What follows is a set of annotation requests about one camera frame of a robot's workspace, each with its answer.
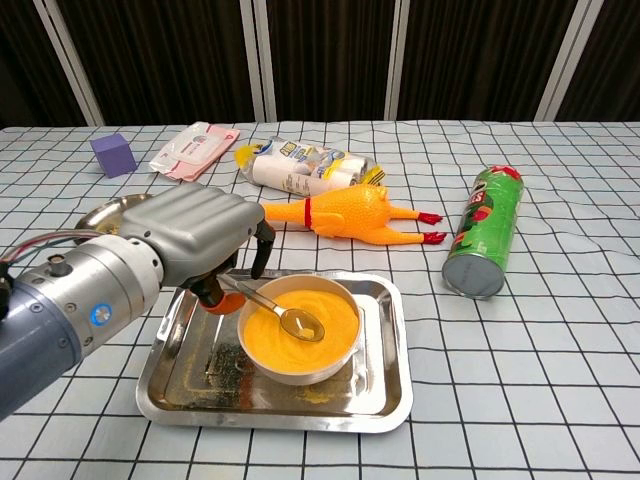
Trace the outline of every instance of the stainless steel tray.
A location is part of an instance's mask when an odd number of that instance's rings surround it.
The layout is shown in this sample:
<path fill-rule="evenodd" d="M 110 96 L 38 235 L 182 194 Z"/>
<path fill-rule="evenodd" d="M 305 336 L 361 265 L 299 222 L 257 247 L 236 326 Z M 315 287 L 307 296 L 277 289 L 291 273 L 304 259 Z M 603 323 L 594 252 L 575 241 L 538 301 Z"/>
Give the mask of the stainless steel tray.
<path fill-rule="evenodd" d="M 254 288 L 294 272 L 267 271 Z M 304 272 L 331 278 L 353 295 L 364 320 L 356 353 L 333 377 L 307 387 L 258 372 L 240 347 L 237 313 L 217 316 L 178 290 L 162 321 L 136 400 L 150 420 L 171 425 L 384 432 L 400 425 L 413 402 L 398 289 L 350 272 Z"/>

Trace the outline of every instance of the plastic bag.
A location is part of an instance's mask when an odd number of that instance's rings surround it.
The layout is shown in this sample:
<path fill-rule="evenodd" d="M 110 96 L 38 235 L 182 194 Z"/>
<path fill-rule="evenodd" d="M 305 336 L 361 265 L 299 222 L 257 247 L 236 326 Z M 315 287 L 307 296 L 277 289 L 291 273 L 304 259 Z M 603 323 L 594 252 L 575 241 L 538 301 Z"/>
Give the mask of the plastic bag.
<path fill-rule="evenodd" d="M 379 185 L 384 177 L 369 157 L 280 137 L 239 148 L 236 162 L 251 183 L 305 197 L 358 183 Z"/>

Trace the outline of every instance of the spoon handle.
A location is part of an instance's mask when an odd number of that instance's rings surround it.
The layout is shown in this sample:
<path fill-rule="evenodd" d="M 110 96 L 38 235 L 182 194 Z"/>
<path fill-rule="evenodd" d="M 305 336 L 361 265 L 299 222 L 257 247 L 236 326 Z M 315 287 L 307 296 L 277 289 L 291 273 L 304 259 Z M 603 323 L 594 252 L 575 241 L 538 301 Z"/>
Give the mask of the spoon handle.
<path fill-rule="evenodd" d="M 274 303 L 272 300 L 268 299 L 264 295 L 259 294 L 258 292 L 256 292 L 252 288 L 249 288 L 244 283 L 239 282 L 235 278 L 232 278 L 229 275 L 224 274 L 224 273 L 218 275 L 218 279 L 222 280 L 223 283 L 225 283 L 229 287 L 233 288 L 234 290 L 237 290 L 240 293 L 244 293 L 247 297 L 249 297 L 250 300 L 253 300 L 254 302 L 256 302 L 261 307 L 264 307 L 267 310 L 271 310 L 271 311 L 275 312 L 278 315 L 280 314 L 280 312 L 278 312 L 280 307 L 278 307 L 278 305 L 276 303 Z"/>

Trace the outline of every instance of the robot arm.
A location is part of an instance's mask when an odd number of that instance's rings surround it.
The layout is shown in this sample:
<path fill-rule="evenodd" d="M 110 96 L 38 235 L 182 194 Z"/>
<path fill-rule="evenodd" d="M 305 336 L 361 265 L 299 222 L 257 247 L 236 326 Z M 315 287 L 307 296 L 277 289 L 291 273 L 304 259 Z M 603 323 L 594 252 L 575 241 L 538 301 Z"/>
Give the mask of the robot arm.
<path fill-rule="evenodd" d="M 275 238 L 262 207 L 183 184 L 126 211 L 118 236 L 89 240 L 0 285 L 11 293 L 0 322 L 0 420 L 148 310 L 163 286 L 190 288 L 214 310 L 224 300 L 216 275 L 235 266 L 251 236 L 258 278 Z"/>

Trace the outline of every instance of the pink package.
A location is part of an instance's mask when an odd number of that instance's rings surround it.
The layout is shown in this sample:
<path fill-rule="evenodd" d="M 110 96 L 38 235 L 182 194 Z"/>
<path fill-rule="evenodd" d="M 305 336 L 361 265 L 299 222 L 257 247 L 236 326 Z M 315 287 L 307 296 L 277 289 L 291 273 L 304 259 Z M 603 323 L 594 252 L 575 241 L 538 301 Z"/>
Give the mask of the pink package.
<path fill-rule="evenodd" d="M 178 133 L 151 161 L 151 169 L 189 182 L 202 174 L 236 141 L 240 132 L 196 122 Z"/>
<path fill-rule="evenodd" d="M 167 174 L 169 178 L 173 178 L 174 180 L 182 179 L 188 182 L 193 182 L 202 174 L 202 172 L 209 168 L 209 166 L 213 162 L 220 158 L 222 154 L 226 152 L 231 145 L 233 145 L 233 142 L 236 141 L 238 135 L 240 135 L 239 130 L 220 128 L 216 127 L 215 125 L 210 125 L 207 129 L 207 132 L 218 134 L 219 136 L 224 138 L 218 148 L 213 151 L 210 159 L 208 159 L 208 161 L 203 163 L 202 165 L 191 165 L 185 162 L 178 162 L 171 170 L 171 172 Z"/>

